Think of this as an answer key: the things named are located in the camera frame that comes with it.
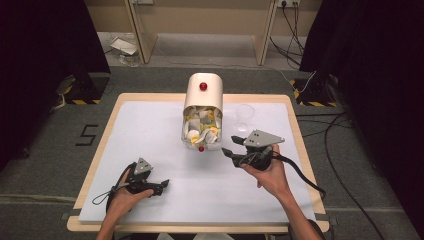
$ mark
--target table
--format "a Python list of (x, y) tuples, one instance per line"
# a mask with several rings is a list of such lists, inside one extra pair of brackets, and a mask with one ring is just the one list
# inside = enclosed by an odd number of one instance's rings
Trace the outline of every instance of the table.
[[(99, 167), (103, 151), (108, 142), (108, 138), (113, 129), (114, 123), (118, 116), (121, 106), (128, 101), (184, 101), (185, 94), (149, 94), (149, 93), (135, 93), (135, 94), (122, 94), (117, 100), (113, 109), (110, 120), (106, 126), (103, 137), (99, 143), (97, 152), (93, 158), (87, 177), (81, 188), (81, 192), (74, 205), (74, 209), (81, 209), (86, 201), (87, 194), (97, 168)], [(311, 169), (306, 149), (300, 134), (300, 130), (294, 115), (294, 111), (290, 99), (284, 95), (234, 95), (224, 94), (224, 103), (231, 102), (258, 102), (258, 103), (285, 103), (289, 115), (289, 121), (295, 139), (297, 153), (301, 160), (301, 167), (307, 178), (315, 182), (313, 171)], [(313, 211), (319, 215), (325, 215), (325, 210), (320, 199), (319, 193), (308, 186), (309, 196), (312, 201)], [(328, 221), (317, 221), (322, 231), (328, 231)], [(71, 231), (98, 231), (100, 224), (83, 224), (79, 221), (78, 216), (71, 216), (68, 220), (68, 229)], [(141, 223), (127, 223), (117, 226), (116, 231), (121, 232), (193, 232), (193, 233), (284, 233), (287, 232), (287, 224), (260, 224), (258, 226), (240, 225), (240, 224), (141, 224)]]

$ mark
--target gray floor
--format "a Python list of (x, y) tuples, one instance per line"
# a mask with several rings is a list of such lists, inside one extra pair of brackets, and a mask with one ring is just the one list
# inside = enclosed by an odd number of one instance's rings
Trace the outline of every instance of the gray floor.
[[(99, 33), (105, 52), (122, 33)], [(281, 47), (289, 39), (275, 38)], [(185, 92), (195, 72), (214, 72), (224, 81), (224, 93), (286, 94), (293, 100), (306, 149), (318, 184), (327, 191), (325, 209), (334, 223), (327, 239), (379, 239), (375, 230), (342, 188), (325, 154), (324, 134), (336, 108), (304, 107), (294, 101), (287, 80), (307, 77), (287, 64), (269, 47), (264, 67), (256, 64), (251, 38), (246, 36), (161, 35), (149, 64), (129, 67), (119, 61), (119, 50), (106, 54), (112, 75), (98, 105), (65, 105), (54, 111), (30, 146), (30, 157), (11, 161), (0, 174), (0, 239), (94, 239), (95, 233), (75, 233), (66, 228), (85, 174), (95, 154), (114, 102), (122, 92)], [(386, 179), (373, 168), (350, 119), (328, 133), (328, 149), (340, 179), (380, 229), (385, 239), (419, 239)], [(91, 146), (77, 147), (86, 124), (95, 124)]]

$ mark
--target hand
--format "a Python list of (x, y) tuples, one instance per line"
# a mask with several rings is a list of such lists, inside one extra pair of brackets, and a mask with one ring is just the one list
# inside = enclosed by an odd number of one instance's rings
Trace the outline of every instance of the hand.
[[(272, 150), (278, 154), (280, 153), (280, 147), (277, 144), (272, 145)], [(281, 161), (272, 159), (271, 165), (265, 171), (257, 170), (247, 164), (242, 165), (242, 167), (258, 180), (258, 188), (263, 186), (277, 198), (287, 196), (287, 194), (291, 195), (284, 164)]]
[[(129, 170), (122, 177), (121, 183), (125, 182), (127, 179)], [(115, 196), (112, 199), (112, 202), (109, 205), (109, 209), (106, 213), (106, 217), (103, 220), (102, 226), (100, 227), (100, 231), (97, 234), (97, 240), (110, 240), (113, 237), (113, 231), (115, 229), (115, 225), (118, 224), (119, 220), (127, 214), (134, 205), (140, 200), (150, 197), (154, 191), (152, 189), (148, 189), (141, 193), (132, 194), (128, 192), (128, 190), (123, 187), (119, 189)]]
[[(128, 173), (129, 170), (122, 177), (121, 184), (125, 182), (125, 179), (127, 179)], [(115, 193), (107, 213), (113, 213), (114, 215), (121, 218), (127, 214), (134, 207), (134, 205), (137, 204), (137, 202), (144, 198), (150, 197), (153, 193), (154, 191), (152, 189), (148, 189), (137, 194), (132, 194), (128, 192), (125, 187), (123, 187)]]
[[(280, 147), (276, 144), (272, 145), (272, 150), (278, 154), (280, 153)], [(265, 171), (257, 170), (247, 164), (242, 167), (258, 180), (258, 187), (263, 186), (278, 199), (289, 218), (296, 239), (321, 239), (306, 219), (290, 191), (283, 162), (272, 159), (271, 165)]]

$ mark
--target black cable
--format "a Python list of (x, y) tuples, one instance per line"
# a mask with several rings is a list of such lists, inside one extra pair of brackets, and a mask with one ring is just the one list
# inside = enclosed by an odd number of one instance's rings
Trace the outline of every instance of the black cable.
[(275, 159), (278, 159), (278, 160), (280, 160), (280, 161), (283, 161), (283, 162), (285, 162), (285, 163), (288, 163), (288, 164), (290, 164), (290, 166), (292, 166), (293, 167), (293, 169), (297, 172), (297, 174), (299, 175), (299, 177), (303, 180), (303, 181), (305, 181), (309, 186), (311, 186), (312, 188), (314, 188), (315, 190), (317, 190), (318, 192), (320, 192), (320, 194), (321, 194), (321, 199), (324, 199), (325, 198), (325, 196), (327, 195), (327, 192), (324, 190), (324, 189), (322, 189), (322, 188), (320, 188), (320, 187), (318, 187), (317, 185), (315, 185), (313, 182), (311, 182), (308, 178), (306, 178), (305, 177), (305, 175), (303, 175), (303, 173), (302, 173), (302, 171), (300, 170), (300, 168), (296, 165), (296, 163), (295, 162), (293, 162), (293, 160), (291, 160), (291, 159), (289, 159), (289, 158), (286, 158), (286, 157), (284, 157), (284, 156), (282, 156), (280, 153), (278, 153), (278, 152), (275, 152), (274, 151), (274, 153), (276, 153), (277, 155), (274, 155), (273, 156), (273, 158), (275, 158)]
[(378, 236), (384, 240), (383, 235), (381, 234), (380, 230), (378, 229), (378, 227), (375, 225), (374, 221), (371, 219), (371, 217), (368, 215), (368, 213), (365, 211), (365, 209), (361, 206), (361, 204), (359, 204), (359, 202), (353, 197), (352, 193), (349, 191), (349, 189), (346, 187), (346, 185), (343, 183), (342, 179), (340, 178), (339, 174), (337, 173), (334, 165), (333, 165), (333, 161), (331, 160), (329, 151), (328, 151), (328, 144), (327, 144), (327, 136), (328, 136), (328, 132), (330, 130), (330, 128), (334, 125), (334, 123), (337, 121), (337, 119), (341, 116), (343, 116), (345, 113), (341, 113), (339, 114), (337, 117), (335, 117), (333, 119), (333, 121), (330, 123), (330, 125), (328, 126), (328, 128), (325, 131), (325, 136), (324, 136), (324, 146), (325, 146), (325, 153), (327, 155), (327, 159), (328, 162), (330, 163), (331, 168), (333, 169), (333, 172), (337, 178), (337, 180), (340, 182), (341, 186), (343, 187), (343, 189), (346, 191), (346, 193), (349, 195), (349, 197), (355, 202), (356, 206), (358, 206), (358, 208), (362, 211), (362, 213), (365, 215), (365, 217), (368, 219), (368, 221), (371, 223), (371, 225), (374, 227), (375, 231), (377, 232)]
[[(283, 3), (282, 3), (282, 10), (283, 10), (283, 15), (284, 15), (284, 18), (286, 19), (286, 21), (287, 21), (287, 24), (289, 25), (289, 28), (290, 28), (290, 31), (291, 31), (291, 33), (292, 33), (292, 38), (291, 38), (291, 40), (290, 40), (290, 43), (289, 43), (289, 46), (288, 46), (288, 48), (287, 48), (287, 53), (289, 53), (290, 52), (290, 47), (291, 47), (291, 44), (292, 44), (292, 42), (293, 42), (293, 40), (297, 43), (297, 46), (298, 46), (298, 48), (299, 48), (299, 51), (300, 51), (300, 53), (303, 55), (303, 46), (302, 46), (302, 44), (300, 43), (300, 41), (299, 41), (299, 38), (298, 38), (298, 36), (297, 36), (297, 23), (298, 23), (298, 20), (299, 20), (299, 6), (297, 5), (297, 3), (295, 3), (294, 4), (294, 6), (295, 6), (295, 25), (294, 25), (294, 28), (291, 26), (291, 24), (290, 24), (290, 21), (289, 21), (289, 19), (288, 19), (288, 17), (287, 17), (287, 15), (286, 15), (286, 12), (285, 12), (285, 8), (286, 8), (286, 2), (285, 1), (283, 1)], [(291, 68), (294, 68), (294, 69), (297, 69), (296, 67), (293, 67), (291, 64), (290, 64), (290, 62), (288, 61), (289, 60), (289, 58), (287, 58), (287, 64), (291, 67)]]
[(302, 43), (300, 43), (299, 35), (297, 34), (297, 24), (299, 22), (299, 13), (300, 13), (299, 3), (294, 2), (293, 4), (294, 4), (294, 14), (295, 14), (295, 17), (294, 17), (294, 32), (295, 32), (295, 37), (297, 39), (297, 45), (299, 47), (299, 51), (303, 55), (303, 50), (305, 50), (305, 48), (303, 48)]
[(275, 48), (277, 49), (277, 51), (280, 53), (280, 54), (284, 54), (284, 55), (287, 55), (288, 53), (289, 54), (291, 54), (291, 55), (296, 55), (296, 56), (302, 56), (302, 54), (299, 54), (299, 53), (295, 53), (295, 52), (287, 52), (287, 50), (286, 49), (284, 49), (284, 48), (282, 48), (282, 47), (280, 47), (280, 46), (278, 46), (275, 42), (274, 42), (274, 40), (272, 39), (272, 37), (269, 37), (269, 39), (271, 40), (271, 42), (272, 42), (272, 44), (275, 46)]
[(317, 117), (317, 116), (337, 116), (340, 114), (344, 114), (345, 112), (341, 113), (317, 113), (317, 114), (297, 114), (296, 117)]
[[(297, 120), (298, 122), (313, 122), (313, 123), (323, 123), (323, 124), (330, 124), (329, 122), (324, 122), (324, 121), (317, 121), (317, 120)], [(351, 126), (345, 126), (345, 125), (341, 125), (340, 123), (342, 122), (346, 122), (348, 121), (347, 119), (342, 120), (338, 123), (334, 123), (333, 125), (339, 126), (339, 127), (343, 127), (343, 128), (353, 128)]]
[(283, 55), (284, 57), (286, 57), (287, 60), (292, 61), (296, 65), (300, 65), (300, 63), (298, 61), (296, 61), (294, 58), (290, 57), (290, 55), (289, 55), (289, 53), (290, 54), (294, 54), (294, 55), (298, 55), (298, 54), (287, 52), (287, 50), (285, 50), (285, 49), (279, 47), (277, 44), (275, 44), (271, 37), (269, 39), (271, 40), (271, 43), (274, 45), (274, 47), (277, 49), (278, 53), (280, 53), (281, 55)]

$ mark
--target yellow and black tape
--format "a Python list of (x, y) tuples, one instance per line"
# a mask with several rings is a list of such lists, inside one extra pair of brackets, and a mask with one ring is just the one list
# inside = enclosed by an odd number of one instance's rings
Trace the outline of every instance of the yellow and black tape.
[(336, 102), (333, 100), (333, 96), (330, 91), (324, 95), (311, 96), (307, 91), (303, 92), (303, 88), (300, 90), (296, 88), (296, 80), (291, 80), (290, 84), (293, 86), (294, 98), (296, 103), (302, 106), (313, 106), (313, 107), (336, 107)]
[(87, 104), (99, 104), (100, 100), (92, 99), (66, 99), (67, 104), (76, 104), (76, 105), (87, 105)]
[(74, 82), (66, 88), (64, 96), (67, 104), (75, 105), (99, 104), (101, 97), (98, 93), (90, 94), (89, 92), (80, 91), (78, 87), (74, 87)]

